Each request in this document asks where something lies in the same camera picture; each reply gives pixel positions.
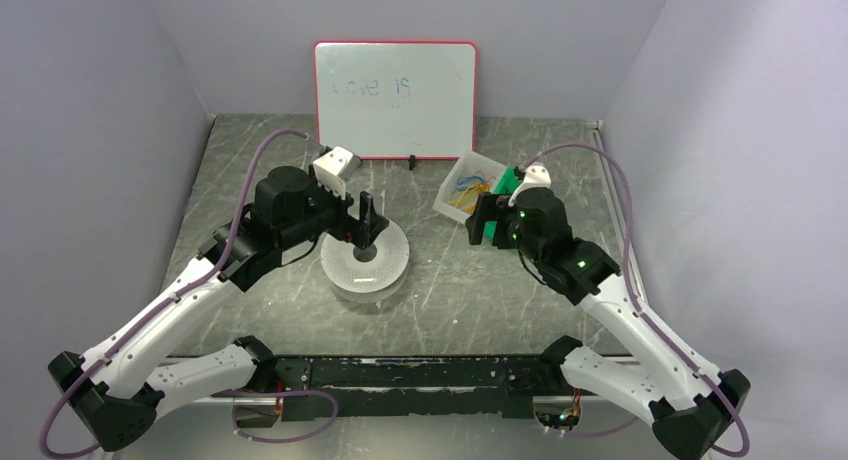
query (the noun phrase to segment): white tape roll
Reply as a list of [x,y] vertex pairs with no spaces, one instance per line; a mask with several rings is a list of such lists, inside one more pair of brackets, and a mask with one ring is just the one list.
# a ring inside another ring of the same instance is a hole
[[321,267],[330,286],[342,298],[359,303],[380,302],[395,293],[406,279],[409,242],[394,222],[389,222],[366,250],[324,235]]

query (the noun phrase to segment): green object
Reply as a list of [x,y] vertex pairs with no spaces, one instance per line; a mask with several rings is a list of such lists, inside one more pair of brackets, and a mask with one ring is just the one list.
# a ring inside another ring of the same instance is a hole
[[[515,178],[515,172],[513,169],[507,168],[492,193],[499,195],[512,195],[512,192],[514,192],[519,185],[521,185],[521,180]],[[483,235],[489,239],[495,236],[495,222],[486,222],[486,227],[483,228]]]

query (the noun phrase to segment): marble table surface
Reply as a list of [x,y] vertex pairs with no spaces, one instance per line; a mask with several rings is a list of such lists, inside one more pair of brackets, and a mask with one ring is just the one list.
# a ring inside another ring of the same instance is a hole
[[[185,209],[167,272],[173,281],[213,230],[228,221],[247,165],[270,132],[296,128],[315,133],[309,115],[219,115]],[[560,141],[590,141],[583,121],[480,118],[479,153],[515,165]],[[304,167],[314,147],[281,138],[266,151],[257,176],[279,165]],[[594,154],[558,151],[545,164],[563,199],[575,235],[592,240],[618,262],[609,192]],[[221,308],[174,352],[205,355],[233,339],[255,335],[278,354],[433,355],[538,353],[567,334],[602,354],[623,354],[621,344],[564,297],[540,286],[511,251],[468,245],[465,228],[432,210],[452,161],[363,161],[349,182],[358,197],[370,192],[378,211],[396,222],[410,244],[409,275],[391,298],[377,304],[339,299],[321,268],[320,248],[272,272],[240,299]],[[306,245],[288,258],[305,252]]]

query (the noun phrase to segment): gray wall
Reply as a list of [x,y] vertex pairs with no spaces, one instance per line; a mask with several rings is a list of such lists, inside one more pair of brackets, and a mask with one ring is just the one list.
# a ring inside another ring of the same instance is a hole
[[606,118],[653,305],[753,382],[750,458],[848,454],[846,5],[669,0]]
[[[158,290],[206,112],[146,0],[0,0],[4,458],[37,458],[47,363]],[[85,446],[69,414],[54,449]]]
[[665,0],[151,0],[212,112],[313,113],[323,38],[454,38],[483,115],[601,118]]

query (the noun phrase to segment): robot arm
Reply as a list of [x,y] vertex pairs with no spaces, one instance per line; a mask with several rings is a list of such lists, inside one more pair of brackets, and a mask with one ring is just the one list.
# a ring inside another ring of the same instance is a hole
[[548,188],[550,176],[543,165],[516,173],[523,181],[511,195],[478,198],[466,221],[469,242],[480,244],[485,224],[495,221],[493,245],[517,249],[525,268],[526,258],[539,272],[536,277],[528,269],[531,275],[609,329],[648,372],[605,360],[565,337],[565,344],[554,350],[569,385],[592,391],[651,425],[657,439],[678,458],[701,458],[733,421],[710,384],[738,411],[750,382],[738,370],[720,371],[650,307],[634,304],[637,299],[629,298],[619,266],[598,245],[572,235],[565,207]]
[[253,337],[177,365],[159,365],[225,302],[283,266],[286,250],[325,232],[359,248],[373,243],[388,221],[376,213],[370,195],[360,195],[358,219],[348,215],[353,199],[345,177],[358,163],[336,147],[326,149],[309,173],[275,168],[256,185],[254,202],[245,206],[232,251],[216,276],[177,295],[213,271],[231,224],[220,227],[180,276],[124,327],[82,355],[63,352],[50,362],[48,370],[66,395],[88,375],[70,392],[69,403],[103,450],[126,447],[158,418],[197,399],[231,389],[276,391],[277,359]]

